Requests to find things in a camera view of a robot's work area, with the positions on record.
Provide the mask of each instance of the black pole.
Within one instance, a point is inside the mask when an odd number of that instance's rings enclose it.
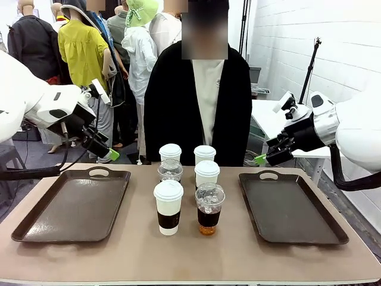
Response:
[[[317,49],[319,49],[320,44],[321,44],[320,38],[317,38],[316,42],[315,42],[314,53],[312,54],[311,63],[310,63],[310,66],[308,67],[307,76],[304,80],[304,85],[303,85],[303,89],[302,89],[302,94],[300,95],[299,104],[303,104],[305,90],[307,89],[308,81],[310,79],[312,69],[314,68],[315,57],[316,57]]]
[[[245,29],[246,29],[247,15],[248,15],[248,4],[249,4],[249,0],[243,0],[241,36],[239,38],[239,54],[240,55],[242,55],[243,53],[243,43],[245,39]]]

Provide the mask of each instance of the white jacket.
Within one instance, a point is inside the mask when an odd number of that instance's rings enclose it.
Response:
[[[157,61],[157,47],[145,27],[130,27],[121,42],[130,56],[129,85],[136,102],[144,105],[149,77]]]
[[[158,13],[149,26],[149,33],[160,55],[170,45],[182,40],[182,23],[170,14]]]

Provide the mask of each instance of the floor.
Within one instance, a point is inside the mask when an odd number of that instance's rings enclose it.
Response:
[[[43,145],[41,142],[28,142],[14,141],[14,145],[23,160],[26,159],[26,167],[33,169],[37,167],[54,166],[61,163],[63,159],[64,150],[59,150],[56,154],[48,154],[49,147]],[[248,149],[254,152],[261,151],[261,142],[252,139],[249,140]],[[83,149],[81,147],[74,147],[70,149],[68,155],[68,162],[74,161],[81,155]],[[131,164],[131,160],[128,158],[134,157],[132,154],[136,153],[136,144],[129,145],[126,148],[120,150],[120,158],[114,162],[115,164]],[[84,156],[81,163],[94,163],[88,156]],[[307,160],[289,161],[282,164],[282,167],[299,167],[306,171],[307,174],[312,173],[313,162]],[[33,187],[39,182],[39,180],[33,180],[32,182],[22,182],[18,185],[18,190],[14,201],[10,206],[0,206],[0,223],[6,218],[6,216],[12,211],[12,209],[33,189]],[[330,179],[323,173],[318,184],[319,188],[327,195],[336,208],[343,214],[351,226],[356,230],[358,235],[368,245],[370,250],[378,256],[381,261],[381,235],[375,231],[375,229],[362,217],[361,213],[348,201],[343,193],[338,190]],[[0,286],[11,286],[11,284],[0,282]]]

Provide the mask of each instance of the plastic cup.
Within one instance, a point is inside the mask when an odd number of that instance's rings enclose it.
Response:
[[[159,230],[164,235],[174,235],[179,229],[183,194],[181,184],[173,180],[162,181],[154,189]]]
[[[220,167],[214,161],[201,161],[195,167],[196,187],[205,183],[217,183]]]
[[[183,175],[183,166],[177,160],[166,159],[162,161],[157,169],[159,173],[160,181],[174,180],[181,181]]]
[[[225,193],[220,185],[202,184],[196,191],[199,231],[203,235],[216,232]]]
[[[180,161],[181,148],[176,144],[167,144],[160,148],[159,154],[161,156],[161,161],[166,159],[174,159]]]
[[[214,157],[217,154],[216,149],[214,149],[212,146],[207,145],[196,147],[194,153],[196,164],[200,163],[201,161],[214,161]]]

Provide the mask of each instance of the white cup lid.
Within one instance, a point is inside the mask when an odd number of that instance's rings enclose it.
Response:
[[[160,201],[177,201],[183,194],[183,186],[174,180],[162,181],[154,189],[154,196]]]
[[[160,148],[159,154],[166,157],[177,157],[181,155],[181,148],[176,144],[167,144]]]
[[[195,155],[198,157],[213,157],[217,154],[216,149],[212,146],[201,145],[195,148]]]
[[[201,161],[195,167],[197,175],[210,178],[220,174],[220,167],[214,161]]]

